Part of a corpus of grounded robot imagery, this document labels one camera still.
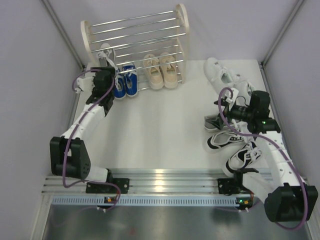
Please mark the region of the blue canvas sneaker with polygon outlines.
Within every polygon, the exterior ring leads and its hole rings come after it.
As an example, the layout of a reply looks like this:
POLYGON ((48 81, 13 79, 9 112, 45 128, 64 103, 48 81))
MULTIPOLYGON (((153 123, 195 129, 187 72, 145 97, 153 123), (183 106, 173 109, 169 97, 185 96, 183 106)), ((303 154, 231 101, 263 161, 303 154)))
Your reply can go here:
POLYGON ((126 87, 124 78, 118 74, 115 77, 115 88, 114 88, 114 97, 116 100, 122 100, 126 96, 126 87))
POLYGON ((126 63, 122 66, 124 71, 126 94, 133 98, 138 94, 138 73, 133 63, 126 63))

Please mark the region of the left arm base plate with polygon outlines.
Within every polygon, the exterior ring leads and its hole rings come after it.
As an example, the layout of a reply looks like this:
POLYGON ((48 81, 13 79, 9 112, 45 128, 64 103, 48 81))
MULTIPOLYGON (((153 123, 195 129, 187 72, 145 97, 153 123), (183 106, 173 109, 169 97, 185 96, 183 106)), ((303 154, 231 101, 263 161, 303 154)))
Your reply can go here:
MULTIPOLYGON (((113 178, 111 184, 120 189, 121 194, 127 194, 130 186, 129 178, 113 178)), ((117 194, 118 189, 110 184, 88 182, 86 184, 86 194, 117 194)))

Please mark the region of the grey canvas sneaker front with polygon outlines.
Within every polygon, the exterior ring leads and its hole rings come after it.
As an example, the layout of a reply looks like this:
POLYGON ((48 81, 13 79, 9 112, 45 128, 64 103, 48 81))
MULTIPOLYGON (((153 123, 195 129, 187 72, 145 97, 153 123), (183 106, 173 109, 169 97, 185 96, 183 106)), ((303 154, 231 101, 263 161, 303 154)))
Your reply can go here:
MULTIPOLYGON (((246 127, 247 123, 237 119, 228 120, 228 123, 233 128, 240 130, 242 127, 246 127)), ((230 128, 224 123, 221 116, 218 115, 207 115, 204 117, 204 128, 208 132, 217 132, 229 130, 230 128)))

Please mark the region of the beige lace sneaker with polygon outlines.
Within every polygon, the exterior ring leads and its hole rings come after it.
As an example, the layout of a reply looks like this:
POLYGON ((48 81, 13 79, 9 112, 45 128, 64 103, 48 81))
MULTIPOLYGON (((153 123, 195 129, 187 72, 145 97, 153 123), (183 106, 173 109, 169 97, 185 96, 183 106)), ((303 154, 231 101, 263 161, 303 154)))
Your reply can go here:
POLYGON ((174 89, 178 86, 178 75, 176 68, 176 59, 168 52, 163 52, 159 58, 160 68, 163 74, 164 86, 168 89, 174 89))
POLYGON ((149 86, 153 90, 160 90, 164 86, 163 77, 160 70, 160 60, 154 54, 146 54, 143 58, 143 68, 147 76, 149 86))

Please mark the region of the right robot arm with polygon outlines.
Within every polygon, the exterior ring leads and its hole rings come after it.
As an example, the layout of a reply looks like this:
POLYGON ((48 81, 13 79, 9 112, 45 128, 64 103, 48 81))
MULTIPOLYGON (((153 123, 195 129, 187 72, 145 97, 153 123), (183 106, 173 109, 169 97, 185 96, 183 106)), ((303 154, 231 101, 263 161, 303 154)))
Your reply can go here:
POLYGON ((245 145, 224 164, 225 175, 233 178, 236 191, 250 191, 261 202, 267 218, 282 226, 284 222, 307 222, 318 198, 314 185, 308 185, 293 165, 283 143, 281 129, 270 117, 270 95, 255 90, 249 105, 237 104, 238 90, 225 87, 215 104, 219 126, 228 127, 231 142, 244 140, 245 145))

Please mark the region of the grey canvas sneaker back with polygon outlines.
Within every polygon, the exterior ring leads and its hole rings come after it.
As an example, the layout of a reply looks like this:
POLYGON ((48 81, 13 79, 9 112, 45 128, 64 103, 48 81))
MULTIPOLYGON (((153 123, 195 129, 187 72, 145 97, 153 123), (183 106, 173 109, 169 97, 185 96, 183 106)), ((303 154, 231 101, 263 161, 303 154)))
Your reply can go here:
POLYGON ((116 53, 115 50, 110 47, 111 45, 109 43, 103 43, 100 46, 100 51, 97 52, 96 57, 98 58, 101 67, 112 66, 115 69, 115 72, 118 73, 119 68, 114 63, 116 53))

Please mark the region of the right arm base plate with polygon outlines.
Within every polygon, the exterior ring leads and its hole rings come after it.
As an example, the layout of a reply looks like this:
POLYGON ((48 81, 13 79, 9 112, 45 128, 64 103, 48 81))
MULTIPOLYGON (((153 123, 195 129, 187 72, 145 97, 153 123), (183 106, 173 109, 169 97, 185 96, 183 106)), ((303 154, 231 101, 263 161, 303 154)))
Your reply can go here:
POLYGON ((252 192, 243 186, 239 179, 235 178, 218 178, 218 192, 221 195, 231 196, 237 194, 251 195, 252 192))

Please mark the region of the grey canvas sneaker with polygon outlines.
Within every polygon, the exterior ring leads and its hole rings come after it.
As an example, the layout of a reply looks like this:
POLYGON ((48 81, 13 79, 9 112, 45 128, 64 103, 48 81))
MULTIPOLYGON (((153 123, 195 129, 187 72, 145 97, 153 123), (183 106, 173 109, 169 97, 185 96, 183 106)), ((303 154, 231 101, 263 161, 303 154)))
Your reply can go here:
POLYGON ((116 53, 115 50, 110 47, 111 45, 109 43, 103 43, 100 46, 100 51, 97 52, 96 57, 98 58, 101 67, 112 66, 115 69, 115 72, 118 73, 119 68, 114 63, 116 53))
MULTIPOLYGON (((246 127, 247 123, 237 119, 228 120, 228 123, 233 128, 240 130, 242 127, 246 127)), ((204 128, 208 132, 217 132, 229 130, 230 128, 224 123, 221 116, 218 115, 207 115, 204 117, 204 128)))

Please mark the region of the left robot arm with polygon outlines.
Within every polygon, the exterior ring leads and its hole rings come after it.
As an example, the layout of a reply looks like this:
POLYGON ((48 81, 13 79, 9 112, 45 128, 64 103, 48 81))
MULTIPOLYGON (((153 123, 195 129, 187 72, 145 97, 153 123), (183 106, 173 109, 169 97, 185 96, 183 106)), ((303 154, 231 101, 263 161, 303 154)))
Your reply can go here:
POLYGON ((86 73, 95 73, 91 78, 93 89, 86 100, 84 109, 70 128, 61 136, 53 137, 49 143, 50 166, 53 175, 61 176, 64 187, 66 178, 97 182, 103 193, 114 188, 109 169, 93 166, 85 141, 90 137, 99 122, 110 111, 114 96, 116 70, 112 66, 92 67, 86 73))

